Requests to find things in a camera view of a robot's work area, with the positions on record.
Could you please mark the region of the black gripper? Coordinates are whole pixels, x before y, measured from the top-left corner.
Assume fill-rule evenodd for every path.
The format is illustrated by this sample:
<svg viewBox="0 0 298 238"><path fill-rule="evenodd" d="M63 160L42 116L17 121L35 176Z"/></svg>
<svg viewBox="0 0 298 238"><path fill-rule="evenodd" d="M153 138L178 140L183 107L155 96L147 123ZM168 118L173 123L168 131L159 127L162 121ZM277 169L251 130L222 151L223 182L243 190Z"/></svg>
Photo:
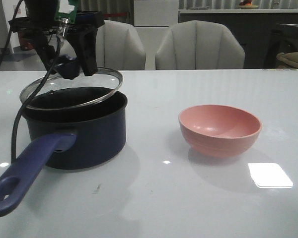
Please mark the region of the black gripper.
<svg viewBox="0 0 298 238"><path fill-rule="evenodd" d="M57 31L62 24L67 26L65 36L69 38L84 75L94 75L97 72L97 30L105 24L102 12L57 10L48 15L40 11L34 16L18 17L9 21L12 32L30 29ZM43 33L34 33L29 41L48 71L56 56L54 46L49 45L47 36Z"/></svg>

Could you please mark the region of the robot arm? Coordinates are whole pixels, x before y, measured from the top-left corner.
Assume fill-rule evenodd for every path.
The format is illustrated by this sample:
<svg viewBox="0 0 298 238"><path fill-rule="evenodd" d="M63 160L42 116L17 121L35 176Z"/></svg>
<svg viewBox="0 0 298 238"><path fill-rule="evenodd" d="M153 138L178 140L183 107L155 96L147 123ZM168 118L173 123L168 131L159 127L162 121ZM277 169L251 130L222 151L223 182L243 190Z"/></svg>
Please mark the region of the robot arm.
<svg viewBox="0 0 298 238"><path fill-rule="evenodd" d="M46 69L65 79L81 72L92 76L97 72L96 35L104 25L100 11L80 11L76 0L27 0L28 17L9 21L13 32L24 32ZM73 48L75 57L58 53L49 45L48 35L55 34Z"/></svg>

